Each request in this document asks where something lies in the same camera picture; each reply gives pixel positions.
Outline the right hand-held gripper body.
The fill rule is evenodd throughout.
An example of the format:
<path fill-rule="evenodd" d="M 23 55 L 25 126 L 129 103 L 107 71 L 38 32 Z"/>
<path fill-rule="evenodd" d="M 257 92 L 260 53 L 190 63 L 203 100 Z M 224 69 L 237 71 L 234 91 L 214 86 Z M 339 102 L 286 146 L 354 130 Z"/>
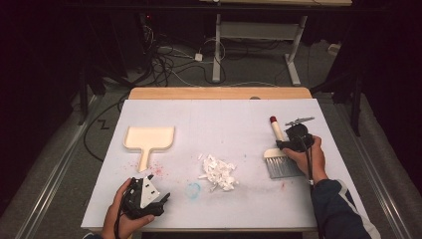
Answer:
<path fill-rule="evenodd" d="M 295 119 L 291 122 L 288 122 L 290 128 L 286 130 L 289 141 L 286 144 L 286 147 L 297 151 L 305 152 L 314 144 L 314 138 L 309 133 L 308 128 L 304 125 L 305 121 L 313 120 L 314 117 Z"/>

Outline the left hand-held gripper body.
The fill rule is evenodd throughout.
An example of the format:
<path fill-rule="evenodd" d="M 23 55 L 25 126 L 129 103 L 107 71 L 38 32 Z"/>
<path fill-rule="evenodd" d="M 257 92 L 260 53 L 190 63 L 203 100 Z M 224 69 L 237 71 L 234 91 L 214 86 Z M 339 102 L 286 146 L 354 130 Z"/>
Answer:
<path fill-rule="evenodd" d="M 164 212 L 164 205 L 158 203 L 159 196 L 160 192 L 146 177 L 133 177 L 123 195 L 122 212 L 132 220 L 146 215 L 160 216 Z"/>

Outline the cream brush with red tip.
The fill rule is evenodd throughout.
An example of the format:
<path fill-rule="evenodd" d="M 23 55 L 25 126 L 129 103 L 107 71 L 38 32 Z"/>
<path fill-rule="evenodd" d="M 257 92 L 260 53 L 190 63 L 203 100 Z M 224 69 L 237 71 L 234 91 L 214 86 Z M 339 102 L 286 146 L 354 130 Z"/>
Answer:
<path fill-rule="evenodd" d="M 264 152 L 264 160 L 267 164 L 271 179 L 303 176 L 297 164 L 288 158 L 278 147 L 267 149 Z"/>

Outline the cream plastic dustpan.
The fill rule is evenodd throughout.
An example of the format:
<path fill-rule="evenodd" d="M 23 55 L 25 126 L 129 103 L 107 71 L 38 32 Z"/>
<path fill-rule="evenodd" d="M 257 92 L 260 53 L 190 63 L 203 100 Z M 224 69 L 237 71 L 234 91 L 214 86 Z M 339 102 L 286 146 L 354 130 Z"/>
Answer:
<path fill-rule="evenodd" d="M 149 155 L 156 150 L 166 150 L 173 144 L 174 126 L 136 127 L 130 126 L 125 134 L 123 145 L 129 150 L 139 150 L 138 172 L 147 170 Z"/>

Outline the pile of white paper scraps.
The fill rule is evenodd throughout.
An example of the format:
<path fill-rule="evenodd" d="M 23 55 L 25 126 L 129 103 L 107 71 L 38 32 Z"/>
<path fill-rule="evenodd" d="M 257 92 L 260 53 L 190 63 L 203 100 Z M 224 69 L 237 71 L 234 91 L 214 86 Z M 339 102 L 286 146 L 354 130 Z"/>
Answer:
<path fill-rule="evenodd" d="M 239 184 L 239 181 L 232 175 L 235 169 L 235 164 L 208 154 L 202 159 L 203 172 L 198 178 L 206 179 L 210 183 L 210 192 L 213 192 L 216 188 L 220 188 L 223 191 L 231 191 Z"/>

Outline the person's left hand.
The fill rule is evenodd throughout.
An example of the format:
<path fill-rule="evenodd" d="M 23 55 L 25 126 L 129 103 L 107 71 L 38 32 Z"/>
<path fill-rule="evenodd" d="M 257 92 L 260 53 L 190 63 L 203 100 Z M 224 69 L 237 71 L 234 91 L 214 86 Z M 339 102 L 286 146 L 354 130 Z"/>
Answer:
<path fill-rule="evenodd" d="M 128 239 L 128 237 L 140 229 L 141 227 L 152 222 L 155 217 L 153 215 L 146 215 L 144 217 L 130 220 L 126 215 L 117 216 L 123 194 L 130 185 L 130 178 L 128 178 L 124 184 L 117 190 L 112 204 L 109 206 L 105 215 L 105 222 L 101 236 L 104 239 L 115 239 L 114 225 L 118 223 L 118 238 Z"/>

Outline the white table mat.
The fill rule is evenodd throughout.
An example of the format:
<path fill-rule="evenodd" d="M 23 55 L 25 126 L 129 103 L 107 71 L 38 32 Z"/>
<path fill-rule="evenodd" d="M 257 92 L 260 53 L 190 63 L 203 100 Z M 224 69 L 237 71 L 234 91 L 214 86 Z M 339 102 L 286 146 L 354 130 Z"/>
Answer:
<path fill-rule="evenodd" d="M 174 126 L 171 148 L 155 152 L 147 174 L 160 193 L 170 192 L 164 212 L 149 231 L 293 230 L 317 227 L 310 186 L 304 177 L 270 178 L 264 152 L 276 145 L 270 118 L 280 124 L 310 118 L 306 125 L 322 139 L 326 172 L 349 188 L 359 213 L 365 211 L 315 99 L 307 100 L 128 100 L 124 103 L 105 161 L 82 221 L 86 229 L 102 227 L 116 190 L 137 171 L 139 153 L 124 147 L 130 126 Z M 234 190 L 199 179 L 202 159 L 211 154 L 236 165 Z"/>

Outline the wooden table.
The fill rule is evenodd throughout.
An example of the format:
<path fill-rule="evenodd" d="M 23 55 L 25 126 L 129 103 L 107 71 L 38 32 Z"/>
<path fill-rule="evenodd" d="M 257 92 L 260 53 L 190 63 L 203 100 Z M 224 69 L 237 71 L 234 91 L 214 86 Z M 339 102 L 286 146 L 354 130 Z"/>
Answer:
<path fill-rule="evenodd" d="M 261 100 L 310 99 L 306 88 L 259 88 L 259 87 L 211 87 L 211 88 L 135 88 L 130 91 L 130 100 Z"/>

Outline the black metal stand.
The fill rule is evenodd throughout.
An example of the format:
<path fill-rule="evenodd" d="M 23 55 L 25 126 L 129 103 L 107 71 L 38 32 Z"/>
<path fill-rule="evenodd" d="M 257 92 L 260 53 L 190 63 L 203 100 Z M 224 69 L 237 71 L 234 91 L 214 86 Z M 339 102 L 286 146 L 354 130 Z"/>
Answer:
<path fill-rule="evenodd" d="M 86 121 L 86 117 L 88 114 L 88 105 L 89 105 L 85 67 L 82 67 L 79 72 L 79 83 L 80 83 L 80 107 L 81 107 L 79 125 L 82 125 Z"/>

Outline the metal floor rail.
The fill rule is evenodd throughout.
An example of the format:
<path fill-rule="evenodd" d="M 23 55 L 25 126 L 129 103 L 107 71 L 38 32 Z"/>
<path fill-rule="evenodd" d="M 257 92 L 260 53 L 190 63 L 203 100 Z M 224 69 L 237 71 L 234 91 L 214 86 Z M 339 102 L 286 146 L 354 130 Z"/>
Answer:
<path fill-rule="evenodd" d="M 30 174 L 24 182 L 27 199 L 34 202 L 14 239 L 34 239 L 53 199 L 73 160 L 82 135 L 89 120 L 99 108 L 102 97 L 92 96 L 88 100 L 88 113 L 73 112 L 62 126 L 53 134 Z"/>
<path fill-rule="evenodd" d="M 335 109 L 345 129 L 340 151 L 356 185 L 363 205 L 383 239 L 413 239 L 412 217 L 408 216 L 417 200 L 413 184 L 384 140 L 372 137 L 373 130 L 360 131 L 357 136 L 349 124 L 347 108 Z"/>

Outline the white desk frame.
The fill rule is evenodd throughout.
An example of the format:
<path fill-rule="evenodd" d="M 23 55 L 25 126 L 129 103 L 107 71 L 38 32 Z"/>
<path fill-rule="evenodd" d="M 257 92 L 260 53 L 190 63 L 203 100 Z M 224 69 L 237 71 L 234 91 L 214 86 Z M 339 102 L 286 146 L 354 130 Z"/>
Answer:
<path fill-rule="evenodd" d="M 318 7 L 349 7 L 351 0 L 201 0 L 202 2 L 212 3 L 216 7 L 228 7 L 232 5 L 241 5 L 252 7 L 303 7 L 309 9 Z M 222 60 L 224 59 L 226 49 L 221 39 L 253 39 L 253 40 L 292 40 L 292 50 L 284 55 L 287 70 L 294 86 L 301 84 L 296 66 L 295 56 L 299 47 L 300 40 L 305 30 L 308 14 L 302 14 L 297 23 L 276 24 L 276 23 L 258 23 L 255 20 L 250 22 L 226 21 L 221 19 L 221 14 L 216 15 L 215 22 L 215 42 L 212 82 L 221 83 Z"/>

